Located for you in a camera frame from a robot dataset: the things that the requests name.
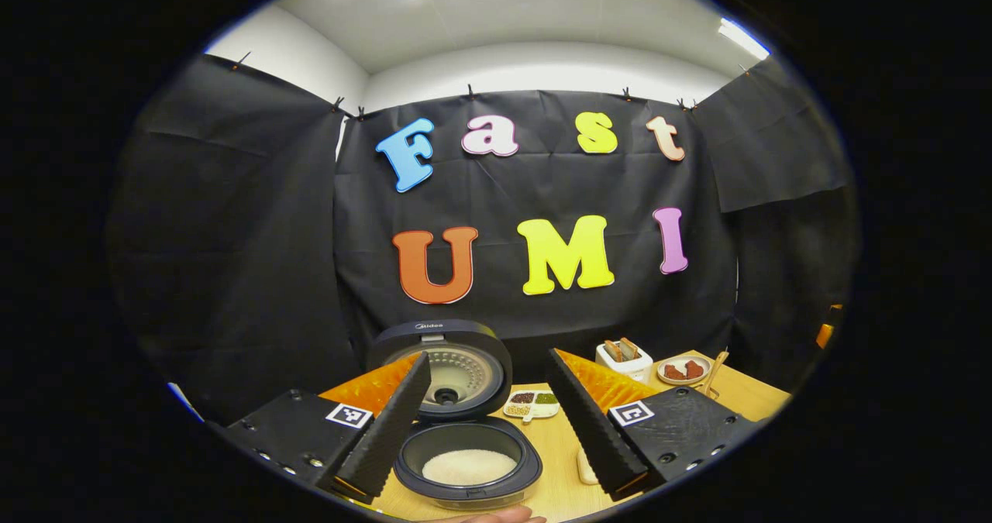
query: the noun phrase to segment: rice cooker lid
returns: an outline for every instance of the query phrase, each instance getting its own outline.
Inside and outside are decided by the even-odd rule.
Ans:
[[[372,343],[368,366],[428,353],[431,386],[418,410],[423,421],[481,418],[510,395],[510,353],[492,329],[466,319],[409,322],[386,329]]]

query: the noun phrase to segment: white container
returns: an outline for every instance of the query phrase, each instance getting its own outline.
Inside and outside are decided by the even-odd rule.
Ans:
[[[648,356],[648,353],[644,353],[644,350],[638,349],[638,353],[641,353],[641,356],[634,360],[617,362],[613,360],[610,353],[606,353],[606,343],[600,343],[596,347],[596,364],[606,366],[614,372],[620,372],[620,374],[630,376],[638,382],[648,383],[651,377],[651,365],[655,361],[651,360],[651,356]]]

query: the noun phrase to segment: white wall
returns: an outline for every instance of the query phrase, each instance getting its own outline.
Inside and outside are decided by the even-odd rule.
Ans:
[[[343,50],[277,6],[267,6],[220,36],[205,52],[250,65],[358,113],[368,72]]]
[[[706,96],[730,78],[665,54],[593,43],[506,43],[437,54],[369,78],[366,112],[475,92],[596,91],[677,102]]]

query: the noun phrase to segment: grains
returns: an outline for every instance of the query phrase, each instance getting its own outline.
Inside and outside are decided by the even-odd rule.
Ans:
[[[421,474],[427,480],[453,487],[471,487],[506,477],[517,466],[513,457],[488,449],[456,449],[434,456],[424,463]]]

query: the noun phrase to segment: wooden table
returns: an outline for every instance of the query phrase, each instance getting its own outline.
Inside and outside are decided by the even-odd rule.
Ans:
[[[705,355],[695,351],[688,351],[687,354],[698,354],[705,357]],[[652,367],[649,386],[659,391],[672,389],[673,386],[660,381],[656,375],[656,368],[659,363],[656,362]],[[527,384],[515,385],[513,389],[514,391],[518,389],[541,390],[549,389],[549,387],[548,384]],[[719,399],[716,399],[717,403],[752,421],[759,421],[761,418],[772,416],[790,397],[788,393],[780,389],[759,382],[725,365],[716,372],[712,389],[716,389],[720,393]],[[575,432],[571,430],[571,425],[568,424],[564,410],[560,410],[559,414],[552,418],[535,418],[528,425],[524,425],[520,418],[504,416],[502,411],[494,413],[492,416],[508,420],[520,428],[541,455],[542,476],[536,484],[534,494],[527,501],[524,501],[524,505],[533,509],[535,516],[548,518],[548,523],[560,523],[575,519],[629,501],[629,499],[640,495],[636,494],[623,499],[623,501],[614,502],[598,484],[583,484],[578,480],[575,456],[580,444],[578,444],[578,438],[575,437]],[[387,515],[411,521],[440,519],[473,513],[438,508],[429,503],[428,499],[403,487],[403,484],[400,484],[396,474],[392,471],[382,495],[372,502],[372,508],[381,510]]]

